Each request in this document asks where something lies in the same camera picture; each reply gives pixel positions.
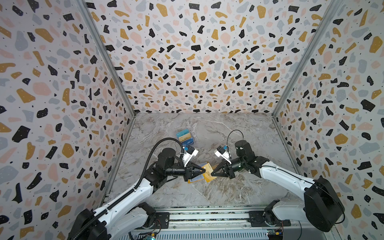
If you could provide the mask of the yellow card holder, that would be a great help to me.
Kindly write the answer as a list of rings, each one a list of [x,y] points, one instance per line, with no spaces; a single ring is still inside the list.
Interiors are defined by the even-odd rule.
[[[199,182],[199,181],[205,181],[204,175],[199,175],[197,177],[194,177],[194,178],[188,180],[188,183],[192,184],[192,183],[196,183],[196,182]]]

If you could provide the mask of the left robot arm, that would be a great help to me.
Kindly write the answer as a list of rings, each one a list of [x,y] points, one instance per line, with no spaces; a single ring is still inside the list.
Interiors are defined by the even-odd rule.
[[[193,163],[198,150],[184,148],[177,154],[165,148],[158,160],[144,170],[144,175],[115,199],[97,208],[78,214],[69,233],[70,240],[117,240],[137,228],[152,228],[156,210],[146,199],[168,182],[169,177],[191,180],[205,173],[205,169]]]

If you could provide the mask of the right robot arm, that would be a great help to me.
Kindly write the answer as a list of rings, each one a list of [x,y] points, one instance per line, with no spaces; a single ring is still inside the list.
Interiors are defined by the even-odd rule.
[[[293,220],[308,222],[322,232],[329,232],[334,225],[345,220],[345,207],[327,179],[312,179],[286,170],[265,157],[255,155],[245,140],[236,142],[235,149],[237,157],[233,159],[229,147],[217,147],[215,155],[222,162],[211,173],[213,177],[233,179],[236,172],[245,170],[280,185],[300,198],[296,202],[273,200],[256,218],[258,224],[276,226]]]

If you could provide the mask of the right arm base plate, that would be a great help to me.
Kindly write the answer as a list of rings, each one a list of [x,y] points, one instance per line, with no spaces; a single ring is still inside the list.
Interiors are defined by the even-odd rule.
[[[248,222],[252,227],[290,227],[289,220],[278,220],[273,212],[250,211]]]

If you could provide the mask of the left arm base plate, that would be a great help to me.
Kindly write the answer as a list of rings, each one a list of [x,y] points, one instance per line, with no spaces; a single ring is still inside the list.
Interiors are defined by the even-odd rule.
[[[144,230],[154,231],[154,230],[162,230],[168,229],[170,224],[170,213],[155,213],[148,216],[147,221],[141,227]]]

